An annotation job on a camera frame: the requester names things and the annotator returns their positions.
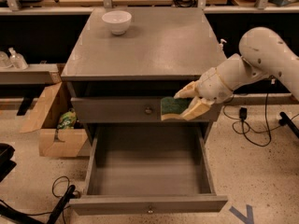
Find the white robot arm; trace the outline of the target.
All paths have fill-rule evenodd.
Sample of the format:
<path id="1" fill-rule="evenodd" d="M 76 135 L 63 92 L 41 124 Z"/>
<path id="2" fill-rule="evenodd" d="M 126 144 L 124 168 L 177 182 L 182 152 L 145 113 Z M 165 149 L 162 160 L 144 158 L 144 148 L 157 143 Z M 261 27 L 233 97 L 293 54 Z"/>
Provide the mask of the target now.
<path id="1" fill-rule="evenodd" d="M 208 69 L 200 78 L 175 94 L 192 101 L 180 117 L 195 119 L 212 105 L 227 100 L 238 88 L 262 80 L 265 76 L 278 79 L 299 99 L 299 57 L 274 31 L 256 27 L 239 41 L 239 52 L 225 62 Z"/>

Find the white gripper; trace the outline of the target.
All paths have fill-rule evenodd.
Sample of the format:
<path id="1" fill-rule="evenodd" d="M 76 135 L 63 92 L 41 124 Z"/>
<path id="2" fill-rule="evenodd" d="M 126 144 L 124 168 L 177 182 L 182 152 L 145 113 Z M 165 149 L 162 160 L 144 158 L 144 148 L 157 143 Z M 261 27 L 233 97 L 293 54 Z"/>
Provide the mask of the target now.
<path id="1" fill-rule="evenodd" d="M 181 113 L 185 120 L 195 119 L 205 114 L 214 103 L 227 100 L 233 91 L 222 81 L 215 67 L 207 70 L 197 81 L 192 81 L 179 90 L 174 98 L 192 98 L 188 108 Z"/>

